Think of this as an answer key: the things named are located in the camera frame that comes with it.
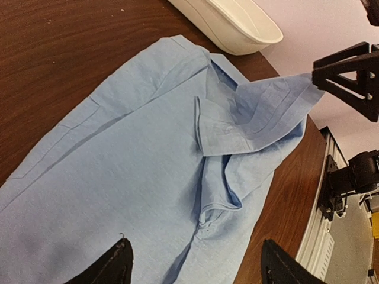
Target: white plastic container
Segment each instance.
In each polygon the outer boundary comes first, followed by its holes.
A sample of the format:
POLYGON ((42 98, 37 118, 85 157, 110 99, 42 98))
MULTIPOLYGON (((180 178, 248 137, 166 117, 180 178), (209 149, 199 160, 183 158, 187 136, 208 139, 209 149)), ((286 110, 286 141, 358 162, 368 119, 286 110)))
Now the white plastic container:
POLYGON ((169 0, 211 41, 233 55, 278 43, 283 33, 253 0, 169 0))

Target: wooden table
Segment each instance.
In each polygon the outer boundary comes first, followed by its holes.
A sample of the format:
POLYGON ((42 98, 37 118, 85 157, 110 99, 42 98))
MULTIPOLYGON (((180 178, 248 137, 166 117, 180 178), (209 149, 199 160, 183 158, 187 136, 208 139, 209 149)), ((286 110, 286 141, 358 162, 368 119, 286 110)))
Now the wooden table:
MULTIPOLYGON (((0 185, 32 147, 108 75, 161 37, 220 52, 165 0, 0 2, 0 185)), ((249 79, 277 76, 260 54, 229 60, 249 79)), ((296 255, 320 179, 325 142, 311 120, 276 171, 235 283, 260 283, 264 239, 296 255)))

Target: dark brown wooden surface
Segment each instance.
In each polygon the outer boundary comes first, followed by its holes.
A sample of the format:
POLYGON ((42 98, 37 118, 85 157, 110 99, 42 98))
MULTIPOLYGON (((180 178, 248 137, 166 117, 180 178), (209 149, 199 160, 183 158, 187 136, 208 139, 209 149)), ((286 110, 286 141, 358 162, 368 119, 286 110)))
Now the dark brown wooden surface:
MULTIPOLYGON (((108 75, 159 38, 177 34, 219 51, 166 0, 0 1, 0 185, 108 75)), ((260 53, 228 58, 250 80, 277 76, 260 53)), ((259 283, 264 238, 296 254, 324 148, 310 121, 301 146, 275 174, 236 283, 259 283)))

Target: blue shirt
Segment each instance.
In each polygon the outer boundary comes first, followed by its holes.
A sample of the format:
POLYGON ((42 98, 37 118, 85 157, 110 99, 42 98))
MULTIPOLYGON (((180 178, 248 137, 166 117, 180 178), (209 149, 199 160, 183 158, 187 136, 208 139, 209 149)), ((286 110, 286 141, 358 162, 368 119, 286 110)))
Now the blue shirt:
POLYGON ((310 75, 250 83, 219 54, 159 40, 0 189, 0 283, 64 283, 120 233, 132 283, 232 283, 274 170, 321 96, 310 75))

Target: white wall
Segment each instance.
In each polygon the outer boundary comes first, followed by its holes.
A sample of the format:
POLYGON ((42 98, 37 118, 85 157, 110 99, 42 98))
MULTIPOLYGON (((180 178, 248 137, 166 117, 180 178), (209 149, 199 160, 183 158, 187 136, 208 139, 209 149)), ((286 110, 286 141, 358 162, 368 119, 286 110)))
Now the white wall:
MULTIPOLYGON (((278 24, 284 39, 263 50, 280 75, 311 72, 313 62, 361 41, 379 43, 379 27, 367 20, 360 0, 255 0, 278 24)), ((345 157, 379 149, 374 124, 330 94, 312 110, 319 128, 329 126, 345 157)))

